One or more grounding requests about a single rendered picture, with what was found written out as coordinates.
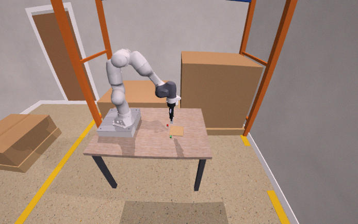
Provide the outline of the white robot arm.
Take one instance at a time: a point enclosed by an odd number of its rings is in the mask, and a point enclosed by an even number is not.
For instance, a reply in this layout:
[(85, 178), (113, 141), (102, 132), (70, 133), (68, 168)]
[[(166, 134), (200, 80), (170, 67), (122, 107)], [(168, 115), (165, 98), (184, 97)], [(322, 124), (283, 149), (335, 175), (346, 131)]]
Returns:
[(126, 128), (135, 122), (125, 99), (125, 87), (121, 72), (121, 67), (128, 65), (132, 65), (141, 76), (147, 76), (154, 83), (155, 95), (158, 98), (166, 97), (166, 102), (170, 104), (181, 100), (181, 97), (176, 95), (176, 84), (171, 81), (166, 83), (161, 81), (139, 52), (131, 53), (128, 49), (118, 50), (106, 62), (108, 81), (112, 87), (111, 102), (116, 106), (118, 113), (114, 118), (113, 125)]

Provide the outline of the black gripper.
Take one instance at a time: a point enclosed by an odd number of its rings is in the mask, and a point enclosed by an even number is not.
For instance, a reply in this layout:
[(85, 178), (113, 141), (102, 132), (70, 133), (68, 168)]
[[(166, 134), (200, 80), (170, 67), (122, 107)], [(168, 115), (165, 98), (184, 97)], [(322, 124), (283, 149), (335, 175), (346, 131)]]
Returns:
[(173, 124), (173, 117), (174, 117), (174, 107), (176, 106), (176, 102), (173, 104), (167, 103), (167, 106), (169, 107), (169, 118), (170, 118), (170, 124)]

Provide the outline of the tan flat mat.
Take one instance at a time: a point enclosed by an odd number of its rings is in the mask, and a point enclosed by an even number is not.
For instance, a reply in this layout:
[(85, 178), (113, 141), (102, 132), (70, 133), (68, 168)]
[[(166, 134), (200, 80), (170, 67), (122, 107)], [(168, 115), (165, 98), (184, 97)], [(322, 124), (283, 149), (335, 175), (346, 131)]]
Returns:
[(171, 126), (169, 135), (172, 136), (183, 136), (184, 127), (183, 126)]

